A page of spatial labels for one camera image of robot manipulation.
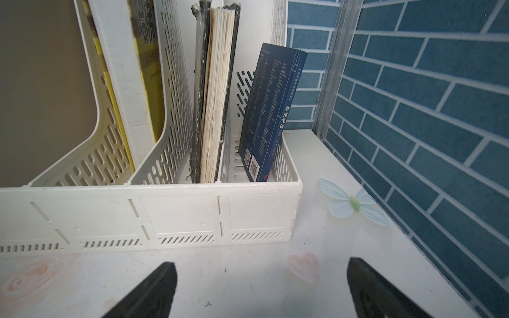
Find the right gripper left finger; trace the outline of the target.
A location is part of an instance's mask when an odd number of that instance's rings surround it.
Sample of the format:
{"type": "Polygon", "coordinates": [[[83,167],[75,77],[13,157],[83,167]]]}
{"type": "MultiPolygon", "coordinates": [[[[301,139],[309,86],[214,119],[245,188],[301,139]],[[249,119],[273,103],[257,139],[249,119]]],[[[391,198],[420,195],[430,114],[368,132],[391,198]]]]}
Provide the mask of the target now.
{"type": "Polygon", "coordinates": [[[178,275],[173,262],[163,262],[103,317],[169,317],[178,275]]]}

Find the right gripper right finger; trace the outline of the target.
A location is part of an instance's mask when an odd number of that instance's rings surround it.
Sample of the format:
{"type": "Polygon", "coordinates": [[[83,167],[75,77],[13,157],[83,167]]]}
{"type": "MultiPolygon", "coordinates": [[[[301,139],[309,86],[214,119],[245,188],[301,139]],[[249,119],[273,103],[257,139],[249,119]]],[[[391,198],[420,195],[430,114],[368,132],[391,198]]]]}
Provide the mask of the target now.
{"type": "Polygon", "coordinates": [[[347,281],[358,317],[432,317],[362,258],[349,259],[347,281]]]}

